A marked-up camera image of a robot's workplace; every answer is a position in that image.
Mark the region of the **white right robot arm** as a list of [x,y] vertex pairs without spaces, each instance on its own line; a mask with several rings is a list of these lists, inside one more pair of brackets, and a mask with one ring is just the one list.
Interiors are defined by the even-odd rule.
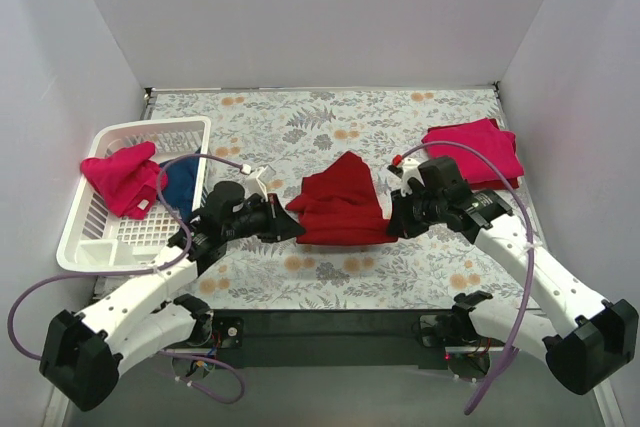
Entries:
[[396,159],[388,169],[401,181],[391,193],[389,235],[411,239],[446,226],[497,262],[523,287],[523,299],[544,313],[521,314],[484,291],[459,294],[439,316],[436,335],[469,345],[490,338],[526,352],[577,395],[633,360],[637,310],[626,300],[610,302],[529,240],[525,223],[498,193],[472,190],[450,157]]

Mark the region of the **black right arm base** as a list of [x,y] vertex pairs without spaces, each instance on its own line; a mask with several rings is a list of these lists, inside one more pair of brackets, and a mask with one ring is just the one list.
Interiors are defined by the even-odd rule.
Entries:
[[443,351],[445,366],[456,379],[483,380],[491,367],[491,349],[504,346],[499,339],[478,334],[469,317],[478,305],[485,307],[491,299],[484,291],[458,294],[450,310],[423,314],[412,327],[423,347]]

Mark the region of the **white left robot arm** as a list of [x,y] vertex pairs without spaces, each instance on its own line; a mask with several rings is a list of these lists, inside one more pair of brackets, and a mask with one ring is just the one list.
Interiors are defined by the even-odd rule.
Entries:
[[168,240],[146,275],[134,276],[93,305],[64,310],[50,322],[39,371],[76,407],[100,405],[131,367],[172,344],[205,345],[212,310],[179,291],[226,253],[228,242],[255,236],[264,243],[299,237],[304,228],[274,193],[245,194],[219,182],[187,227]]

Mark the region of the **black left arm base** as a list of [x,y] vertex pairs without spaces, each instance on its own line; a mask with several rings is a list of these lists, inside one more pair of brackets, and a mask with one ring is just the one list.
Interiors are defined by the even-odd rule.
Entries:
[[191,355],[217,359],[223,349],[241,346],[244,321],[240,317],[216,318],[206,302],[190,294],[178,296],[173,304],[188,311],[195,320],[192,332],[181,343]]

